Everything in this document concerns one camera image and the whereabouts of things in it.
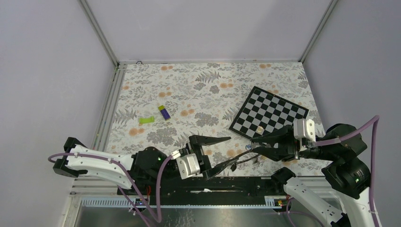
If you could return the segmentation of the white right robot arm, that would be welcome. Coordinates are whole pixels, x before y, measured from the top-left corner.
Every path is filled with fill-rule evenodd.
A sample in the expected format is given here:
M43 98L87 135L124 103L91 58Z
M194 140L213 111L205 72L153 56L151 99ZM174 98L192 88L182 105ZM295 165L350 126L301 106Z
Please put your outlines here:
M258 144L253 152L273 161L329 161L322 173L342 200L344 210L333 208L286 167L272 175L273 192L286 193L301 203L323 227L379 227L374 202L375 162L371 160L367 166L358 157L367 149L361 133L368 127L372 128L371 156L375 156L378 121L379 116L374 116L360 128L339 123L330 127L325 136L318 137L313 120L296 119L291 125L252 138L251 142Z

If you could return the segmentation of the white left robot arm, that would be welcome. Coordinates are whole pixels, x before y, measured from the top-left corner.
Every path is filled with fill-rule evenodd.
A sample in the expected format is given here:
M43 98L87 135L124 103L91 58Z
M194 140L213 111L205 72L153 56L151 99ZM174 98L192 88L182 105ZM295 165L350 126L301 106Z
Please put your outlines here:
M142 194L147 185L162 181L202 175L210 179L233 165L239 157L212 166L203 151L211 146L230 140L230 137L207 137L192 135L188 143L167 155L155 147L147 147L133 155L109 154L87 148L76 138L69 137L64 145L64 153L52 155L56 174L77 178L91 176L112 182L135 194Z

